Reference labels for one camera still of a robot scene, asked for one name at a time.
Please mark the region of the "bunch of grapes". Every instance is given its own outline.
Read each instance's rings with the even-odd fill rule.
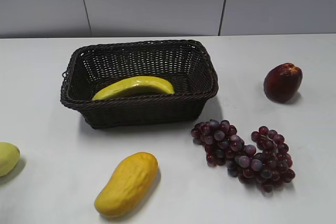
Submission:
[[[242,183],[256,181],[263,191],[270,193],[274,187],[295,178],[284,136],[266,126],[251,134],[252,141],[262,150],[259,153],[254,145],[245,145],[228,120],[197,123],[191,135],[195,144],[204,145],[208,166],[226,165],[228,173]]]

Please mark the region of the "red apple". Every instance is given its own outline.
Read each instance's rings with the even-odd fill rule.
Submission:
[[[292,63],[284,63],[273,68],[264,80],[265,95],[276,102],[285,103],[298,91],[302,81],[302,71]]]

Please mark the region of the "table surface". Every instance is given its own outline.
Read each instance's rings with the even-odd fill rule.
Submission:
[[[218,73],[218,95],[198,121],[228,119],[247,143],[261,125],[278,130],[294,161],[292,184],[265,195],[229,177],[225,167],[208,167],[190,137],[195,122],[93,130],[59,102],[61,74],[77,48],[167,38],[1,39],[0,136],[19,147],[22,158],[0,178],[0,223],[333,220],[336,34],[187,38],[207,48]],[[303,70],[303,82],[292,102],[277,104],[265,97],[262,82],[285,62]],[[159,161],[152,194],[124,218],[100,217],[93,207],[97,194],[118,163],[139,151]]]

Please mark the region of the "dark brown wicker basket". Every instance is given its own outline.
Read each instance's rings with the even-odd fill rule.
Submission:
[[[91,100],[100,89],[133,76],[166,79],[175,94]],[[194,120],[218,91],[210,57],[194,40],[82,47],[72,54],[63,77],[61,103],[79,111],[94,129]]]

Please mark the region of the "basket rim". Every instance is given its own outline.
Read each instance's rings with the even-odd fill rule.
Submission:
[[[78,57],[81,57],[83,51],[90,49],[97,49],[102,47],[112,47],[112,48],[122,48],[122,47],[130,47],[137,45],[150,45],[150,44],[170,44],[170,43],[187,43],[191,44],[191,46],[197,47],[202,51],[202,55],[207,63],[207,70],[211,76],[211,87],[210,89],[199,91],[199,92],[188,92],[188,93],[175,93],[175,94],[154,94],[154,95],[141,95],[138,97],[122,97],[122,98],[114,98],[108,100],[76,100],[69,96],[69,89],[72,79],[72,74],[75,70],[75,64]],[[145,40],[145,41],[137,41],[137,42],[122,42],[122,43],[113,43],[113,44],[96,44],[84,46],[76,49],[70,58],[67,70],[62,74],[63,82],[61,86],[61,99],[60,102],[68,107],[74,109],[74,107],[83,107],[83,106],[93,106],[101,107],[101,106],[109,106],[114,104],[124,104],[129,102],[154,102],[160,100],[164,101],[185,101],[185,100],[203,100],[210,99],[214,97],[218,92],[218,77],[217,73],[213,67],[213,64],[210,60],[210,56],[205,49],[205,47],[197,40],[192,39],[168,39],[168,40]]]

